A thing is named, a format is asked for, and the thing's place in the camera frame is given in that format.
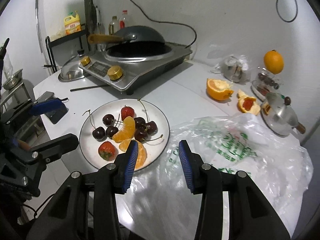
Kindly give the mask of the steel dome lid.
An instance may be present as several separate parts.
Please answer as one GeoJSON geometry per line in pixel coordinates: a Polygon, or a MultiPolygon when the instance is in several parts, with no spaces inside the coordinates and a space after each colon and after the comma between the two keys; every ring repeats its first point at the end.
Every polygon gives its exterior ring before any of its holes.
{"type": "Polygon", "coordinates": [[[89,74],[80,68],[80,60],[86,55],[84,49],[77,50],[77,53],[65,62],[58,75],[60,82],[71,82],[88,77],[89,74]]]}

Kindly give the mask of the black phone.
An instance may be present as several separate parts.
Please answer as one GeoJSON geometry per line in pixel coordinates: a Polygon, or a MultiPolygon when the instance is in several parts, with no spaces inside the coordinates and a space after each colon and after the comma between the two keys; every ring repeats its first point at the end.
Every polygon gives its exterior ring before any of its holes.
{"type": "Polygon", "coordinates": [[[65,103],[69,98],[57,98],[53,92],[44,92],[36,101],[40,104],[40,114],[44,114],[52,124],[57,124],[68,112],[65,103]]]}

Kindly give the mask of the large orange segment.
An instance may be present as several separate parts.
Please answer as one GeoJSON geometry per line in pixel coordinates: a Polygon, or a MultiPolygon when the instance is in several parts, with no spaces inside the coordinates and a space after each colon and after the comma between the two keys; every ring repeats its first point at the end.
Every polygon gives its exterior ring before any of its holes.
{"type": "MultiPolygon", "coordinates": [[[[132,139],[125,139],[119,144],[119,149],[123,152],[126,152],[131,141],[132,139]]],[[[138,158],[136,161],[135,170],[142,168],[147,159],[147,152],[145,147],[141,142],[137,141],[137,143],[138,143],[138,158]]]]}

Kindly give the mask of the yellow detergent jug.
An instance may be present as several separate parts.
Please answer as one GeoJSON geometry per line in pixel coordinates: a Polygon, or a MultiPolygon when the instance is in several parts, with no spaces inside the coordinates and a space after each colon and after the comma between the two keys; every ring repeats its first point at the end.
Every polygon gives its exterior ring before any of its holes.
{"type": "Polygon", "coordinates": [[[63,20],[66,35],[71,35],[82,30],[80,15],[77,11],[70,12],[63,20]]]}

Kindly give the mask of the small orange segment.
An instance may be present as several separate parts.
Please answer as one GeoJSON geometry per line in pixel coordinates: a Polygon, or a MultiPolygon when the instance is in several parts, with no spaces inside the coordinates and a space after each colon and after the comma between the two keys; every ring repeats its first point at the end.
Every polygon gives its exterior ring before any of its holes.
{"type": "Polygon", "coordinates": [[[120,143],[126,139],[132,139],[135,135],[136,124],[133,117],[128,116],[123,121],[122,128],[112,137],[116,143],[120,143]]]}

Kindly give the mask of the clear container with cherries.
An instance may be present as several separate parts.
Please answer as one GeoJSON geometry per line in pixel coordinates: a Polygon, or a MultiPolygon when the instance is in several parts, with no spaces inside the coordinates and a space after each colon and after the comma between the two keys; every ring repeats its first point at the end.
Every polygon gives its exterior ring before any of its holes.
{"type": "Polygon", "coordinates": [[[278,76],[265,67],[258,67],[251,81],[251,91],[260,101],[264,101],[268,93],[279,93],[282,85],[283,81],[278,76]]]}

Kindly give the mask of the dark cherry with stem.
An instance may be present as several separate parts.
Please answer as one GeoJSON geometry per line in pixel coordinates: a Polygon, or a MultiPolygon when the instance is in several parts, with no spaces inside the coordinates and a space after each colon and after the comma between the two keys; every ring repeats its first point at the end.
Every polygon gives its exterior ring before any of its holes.
{"type": "Polygon", "coordinates": [[[139,128],[146,129],[146,122],[143,117],[135,117],[134,121],[135,121],[136,129],[139,129],[139,128]]]}
{"type": "Polygon", "coordinates": [[[89,123],[91,124],[91,126],[94,128],[92,131],[92,136],[96,141],[102,142],[106,139],[106,131],[103,127],[99,126],[98,128],[96,128],[93,119],[92,119],[92,115],[91,115],[91,110],[87,110],[83,113],[83,115],[88,114],[88,118],[89,118],[89,123]]]}

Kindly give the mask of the oil bottle yellow cap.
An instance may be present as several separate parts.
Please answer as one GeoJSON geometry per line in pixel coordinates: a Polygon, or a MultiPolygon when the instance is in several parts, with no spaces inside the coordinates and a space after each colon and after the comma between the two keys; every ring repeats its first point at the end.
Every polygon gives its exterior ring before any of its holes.
{"type": "Polygon", "coordinates": [[[115,34],[120,28],[117,16],[112,16],[112,21],[108,25],[108,34],[115,34]]]}

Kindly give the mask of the small red strawberry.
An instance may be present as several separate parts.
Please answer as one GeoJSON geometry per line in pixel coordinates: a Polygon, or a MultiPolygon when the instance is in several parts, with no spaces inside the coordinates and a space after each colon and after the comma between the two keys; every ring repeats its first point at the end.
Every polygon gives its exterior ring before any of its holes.
{"type": "Polygon", "coordinates": [[[121,109],[121,119],[124,121],[128,116],[134,118],[135,117],[135,110],[130,106],[124,106],[121,109]]]}

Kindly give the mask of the black metal rack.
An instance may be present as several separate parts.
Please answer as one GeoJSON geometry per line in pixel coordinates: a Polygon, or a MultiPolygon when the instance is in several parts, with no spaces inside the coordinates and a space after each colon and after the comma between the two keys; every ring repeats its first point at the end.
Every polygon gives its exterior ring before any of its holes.
{"type": "Polygon", "coordinates": [[[83,23],[79,32],[58,37],[55,40],[47,36],[44,42],[49,62],[44,64],[43,68],[48,70],[50,74],[54,74],[60,68],[56,58],[59,58],[61,61],[67,57],[67,54],[76,55],[77,50],[89,50],[88,43],[85,41],[87,34],[87,26],[83,23]]]}

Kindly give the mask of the black chopstick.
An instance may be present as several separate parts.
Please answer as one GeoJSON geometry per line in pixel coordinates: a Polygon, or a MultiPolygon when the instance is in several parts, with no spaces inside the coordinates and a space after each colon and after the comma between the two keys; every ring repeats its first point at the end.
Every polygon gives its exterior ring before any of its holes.
{"type": "Polygon", "coordinates": [[[81,88],[73,88],[73,89],[70,89],[70,92],[77,92],[77,91],[81,91],[81,90],[104,88],[104,87],[109,87],[109,85],[96,85],[96,86],[88,86],[88,87],[81,87],[81,88]]]}

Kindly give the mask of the white round plate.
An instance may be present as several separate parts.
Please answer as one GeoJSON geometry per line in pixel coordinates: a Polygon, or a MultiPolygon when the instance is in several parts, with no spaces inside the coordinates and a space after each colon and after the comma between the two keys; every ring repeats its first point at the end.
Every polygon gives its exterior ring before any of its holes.
{"type": "MultiPolygon", "coordinates": [[[[143,167],[138,169],[138,171],[150,165],[153,161],[155,161],[161,155],[161,153],[165,149],[165,146],[168,143],[169,135],[170,135],[169,122],[165,117],[164,113],[158,107],[156,107],[155,105],[147,101],[142,100],[142,103],[146,108],[147,114],[149,116],[149,120],[154,121],[158,127],[158,131],[153,135],[149,135],[149,138],[154,139],[159,137],[161,134],[163,135],[163,138],[155,141],[142,143],[147,152],[147,159],[143,167]]],[[[145,119],[145,122],[147,122],[144,108],[137,99],[121,99],[121,100],[111,101],[109,103],[106,103],[98,107],[96,110],[91,111],[92,119],[96,128],[101,126],[106,130],[108,127],[106,127],[103,124],[103,117],[107,114],[112,114],[116,119],[118,119],[118,116],[120,116],[121,123],[116,126],[120,130],[123,126],[123,120],[121,119],[120,112],[124,106],[132,107],[135,110],[135,117],[143,117],[145,119]]],[[[106,142],[106,141],[111,142],[116,148],[117,156],[124,152],[119,149],[120,143],[116,143],[115,141],[113,141],[108,137],[106,137],[106,139],[102,142],[96,141],[92,136],[93,129],[94,128],[89,123],[89,118],[87,117],[80,131],[80,149],[81,149],[82,155],[87,160],[87,162],[91,166],[99,169],[105,166],[106,164],[113,162],[113,161],[105,161],[98,154],[98,148],[103,142],[106,142]]]]}

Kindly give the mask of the silver induction cooker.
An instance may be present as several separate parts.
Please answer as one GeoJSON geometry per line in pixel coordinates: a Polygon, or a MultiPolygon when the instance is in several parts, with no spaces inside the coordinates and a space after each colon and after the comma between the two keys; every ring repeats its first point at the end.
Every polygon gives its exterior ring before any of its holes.
{"type": "Polygon", "coordinates": [[[140,86],[182,64],[192,53],[190,48],[169,42],[164,45],[164,54],[152,56],[114,57],[112,51],[109,49],[95,52],[89,57],[89,63],[85,66],[80,64],[80,68],[112,88],[127,94],[132,94],[140,86]],[[112,80],[107,74],[113,66],[120,67],[121,76],[116,80],[112,80]]]}

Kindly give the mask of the small steel pot with lid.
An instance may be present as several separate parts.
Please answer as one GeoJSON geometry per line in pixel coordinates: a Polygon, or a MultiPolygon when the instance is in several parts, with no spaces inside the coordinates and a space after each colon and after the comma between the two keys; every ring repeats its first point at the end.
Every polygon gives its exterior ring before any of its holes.
{"type": "Polygon", "coordinates": [[[261,104],[261,116],[274,133],[287,137],[295,128],[300,134],[306,128],[298,121],[298,117],[291,107],[291,98],[279,93],[267,93],[261,104]]]}

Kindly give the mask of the large red strawberry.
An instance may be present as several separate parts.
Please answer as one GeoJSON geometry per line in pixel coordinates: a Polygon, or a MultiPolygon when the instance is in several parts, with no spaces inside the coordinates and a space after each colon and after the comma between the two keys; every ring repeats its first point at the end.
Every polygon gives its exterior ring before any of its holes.
{"type": "Polygon", "coordinates": [[[103,158],[105,161],[114,161],[114,159],[117,156],[116,148],[114,145],[109,142],[103,142],[99,148],[98,148],[98,154],[101,158],[103,158]]]}

